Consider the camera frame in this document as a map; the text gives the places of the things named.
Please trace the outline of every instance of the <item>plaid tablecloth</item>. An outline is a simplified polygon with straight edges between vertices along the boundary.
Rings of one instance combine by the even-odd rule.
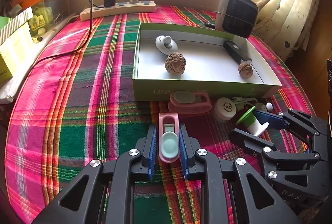
[[[38,213],[92,159],[108,161],[132,149],[145,137],[149,124],[167,102],[135,102],[132,66],[140,22],[203,26],[215,14],[174,6],[155,13],[123,14],[93,20],[92,37],[79,52],[45,60],[30,72],[14,107],[6,145],[9,201],[25,223]],[[51,41],[41,58],[74,50],[87,37],[89,21],[68,24]],[[270,100],[275,112],[313,109],[284,63],[258,38],[249,41],[263,55],[283,84]],[[210,113],[179,116],[190,136],[224,159],[244,156],[232,145],[227,124]],[[285,131],[269,130],[262,137],[284,152],[302,152],[303,145]],[[245,158],[255,165],[254,158]],[[187,182],[180,162],[157,163],[152,182],[135,188],[137,224],[194,224],[200,219],[200,183]],[[229,220],[232,223],[231,208]]]

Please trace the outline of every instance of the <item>power strip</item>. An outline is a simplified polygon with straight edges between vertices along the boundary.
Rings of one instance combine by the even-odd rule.
[[[156,4],[153,1],[139,1],[138,3],[116,3],[110,7],[93,7],[92,17],[99,18],[105,16],[112,16],[117,14],[139,13],[139,12],[155,12]],[[84,9],[80,13],[81,21],[90,19],[90,8]]]

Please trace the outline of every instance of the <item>pink plastic object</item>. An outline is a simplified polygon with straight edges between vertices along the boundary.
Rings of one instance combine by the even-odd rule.
[[[165,158],[161,153],[161,136],[164,134],[164,124],[173,123],[174,124],[174,133],[178,136],[179,140],[179,116],[177,113],[159,113],[159,158],[165,163],[172,163],[179,158],[178,153],[176,157],[172,159]]]
[[[212,109],[212,104],[207,92],[193,92],[193,94],[204,97],[206,102],[181,104],[174,99],[174,93],[171,93],[169,96],[170,102],[168,103],[169,111],[178,114],[199,114],[208,112]]]

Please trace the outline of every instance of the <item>small walnut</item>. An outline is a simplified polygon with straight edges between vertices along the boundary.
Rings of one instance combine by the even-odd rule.
[[[239,65],[238,67],[239,70],[239,74],[241,75],[242,78],[250,78],[252,76],[252,74],[254,73],[252,71],[252,66],[250,64],[247,63],[242,63]]]
[[[168,73],[174,75],[182,75],[185,72],[186,60],[180,52],[173,52],[168,55],[165,63]]]

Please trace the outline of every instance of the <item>white curtain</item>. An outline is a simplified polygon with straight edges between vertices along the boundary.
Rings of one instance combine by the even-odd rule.
[[[319,0],[253,0],[259,13],[253,33],[285,61],[299,47],[306,50]]]

